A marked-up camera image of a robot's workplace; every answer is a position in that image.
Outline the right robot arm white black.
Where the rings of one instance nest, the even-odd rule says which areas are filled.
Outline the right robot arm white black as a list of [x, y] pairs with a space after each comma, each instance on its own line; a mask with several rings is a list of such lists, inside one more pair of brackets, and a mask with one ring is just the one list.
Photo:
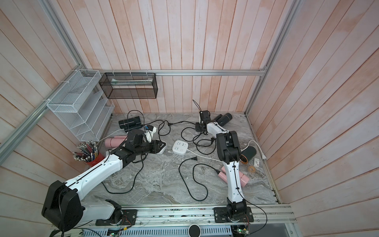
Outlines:
[[231, 221], [237, 221], [247, 215], [248, 209], [239, 175], [241, 149], [238, 135], [236, 131], [223, 128], [232, 119], [230, 113], [218, 115], [212, 119], [208, 110], [199, 112], [199, 128], [216, 138], [217, 155], [226, 171], [228, 218]]

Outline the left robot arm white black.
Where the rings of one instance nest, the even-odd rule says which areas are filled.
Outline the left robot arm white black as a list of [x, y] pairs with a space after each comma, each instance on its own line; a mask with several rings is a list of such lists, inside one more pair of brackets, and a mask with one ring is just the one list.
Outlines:
[[127, 138], [98, 164], [66, 182], [52, 183], [42, 206], [42, 216], [62, 232], [93, 220], [120, 224], [123, 211], [115, 201], [107, 199], [100, 204], [84, 205], [82, 200], [109, 176], [135, 161], [137, 156], [162, 154], [165, 149], [166, 143], [154, 140], [150, 131], [134, 129], [128, 132]]

